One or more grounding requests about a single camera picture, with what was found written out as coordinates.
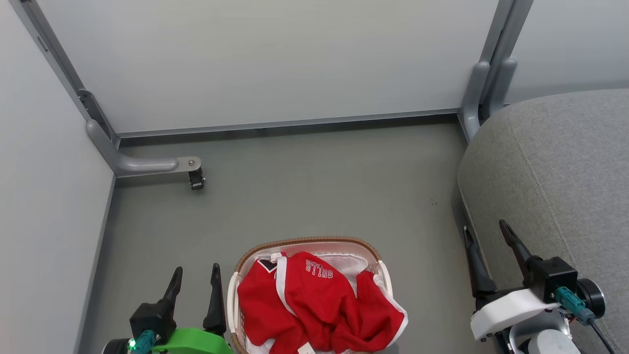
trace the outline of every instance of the red clothing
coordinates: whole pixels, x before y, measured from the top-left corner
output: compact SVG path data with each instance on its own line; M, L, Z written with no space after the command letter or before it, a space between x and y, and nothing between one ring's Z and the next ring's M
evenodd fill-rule
M382 278L370 271L358 275L356 296L345 276L312 254L282 255L272 267L256 261L238 287L247 336L255 345L275 338L272 354L295 354L306 342L337 354L379 351L408 323Z

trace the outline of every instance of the brown woven basket rim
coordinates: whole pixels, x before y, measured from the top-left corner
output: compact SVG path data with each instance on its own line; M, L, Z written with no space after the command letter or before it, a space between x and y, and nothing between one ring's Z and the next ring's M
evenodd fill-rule
M345 242L345 243L354 243L363 246L368 249L371 254L373 254L374 258L377 261L381 261L380 253L376 251L376 249L371 246L367 241L363 241L361 239L357 239L355 237L302 237L297 239L286 239L281 241L274 241L269 243L263 243L258 245L250 250L248 250L238 261L236 265L236 272L240 273L242 266L245 264L245 261L249 259L254 253L257 253L263 249L279 247L279 246L290 246L292 244L300 244L300 243L324 243L324 242ZM249 354L245 347L240 343L240 338L238 338L237 333L231 334L231 341L234 343L236 350L240 352L240 354Z

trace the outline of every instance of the white wall panel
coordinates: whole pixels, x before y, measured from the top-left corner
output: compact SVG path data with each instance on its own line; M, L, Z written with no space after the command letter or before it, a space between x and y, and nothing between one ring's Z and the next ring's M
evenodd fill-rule
M629 1L535 0L513 56L507 103L629 87Z
M460 106L498 0L39 0L117 132Z
M113 173L8 1L0 1L2 353L75 350Z

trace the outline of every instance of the black cable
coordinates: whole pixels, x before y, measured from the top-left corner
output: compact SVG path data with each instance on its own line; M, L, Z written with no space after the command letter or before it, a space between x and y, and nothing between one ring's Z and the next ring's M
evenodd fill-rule
M598 328L598 325L594 322L594 319L593 318L587 319L587 323L589 323L590 326L592 326L592 329L594 330L594 332L596 332L596 334L598 335L598 338L601 338L601 341L603 342L603 345L605 346L605 348L607 348L607 351L610 354L614 354L614 349L612 349L610 343L605 339L605 337L603 336L603 333L601 332L601 329Z

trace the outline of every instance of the gray upholstery fabric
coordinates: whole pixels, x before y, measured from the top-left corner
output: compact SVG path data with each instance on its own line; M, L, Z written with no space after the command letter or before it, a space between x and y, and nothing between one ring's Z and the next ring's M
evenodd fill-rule
M598 320L629 351L629 89L537 98L491 117L470 143L459 188L499 288L521 286L505 219L543 258L560 256L607 300ZM591 328L572 327L588 353L606 353Z

